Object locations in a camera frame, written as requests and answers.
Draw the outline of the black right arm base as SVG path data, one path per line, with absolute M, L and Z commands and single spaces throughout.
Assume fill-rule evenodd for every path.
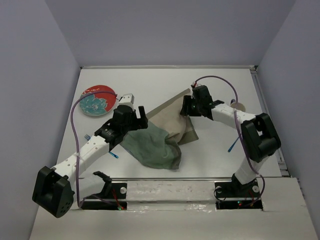
M 217 210 L 243 210 L 263 209 L 258 182 L 254 180 L 240 188 L 233 189 L 231 181 L 218 181 L 214 183 L 213 195 L 216 199 Z

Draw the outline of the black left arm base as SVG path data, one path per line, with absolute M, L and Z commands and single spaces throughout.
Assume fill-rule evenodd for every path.
M 127 183 L 113 182 L 101 171 L 93 176 L 81 178 L 80 202 L 83 210 L 122 211 L 127 209 Z

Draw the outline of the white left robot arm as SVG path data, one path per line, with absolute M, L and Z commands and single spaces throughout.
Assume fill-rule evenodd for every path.
M 119 105 L 113 116 L 91 136 L 82 147 L 66 160 L 53 167 L 42 167 L 37 173 L 32 200 L 56 218 L 65 215 L 75 201 L 92 194 L 104 198 L 110 194 L 111 180 L 100 171 L 93 176 L 101 179 L 81 194 L 80 175 L 96 160 L 112 151 L 130 131 L 146 129 L 148 119 L 145 109 L 137 110 L 128 105 Z

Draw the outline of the green beige patchwork cloth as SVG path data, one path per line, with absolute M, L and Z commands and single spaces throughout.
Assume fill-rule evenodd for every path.
M 199 139 L 192 121 L 180 115 L 188 88 L 146 114 L 148 127 L 126 134 L 121 146 L 140 164 L 176 171 L 182 160 L 180 146 Z

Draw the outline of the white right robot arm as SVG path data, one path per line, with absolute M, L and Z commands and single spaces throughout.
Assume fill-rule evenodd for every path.
M 205 85 L 192 86 L 192 94 L 183 97 L 180 114 L 223 123 L 239 134 L 245 157 L 230 182 L 216 184 L 215 195 L 220 200 L 245 197 L 255 185 L 262 165 L 281 147 L 281 140 L 268 114 L 246 113 L 221 100 L 213 100 Z

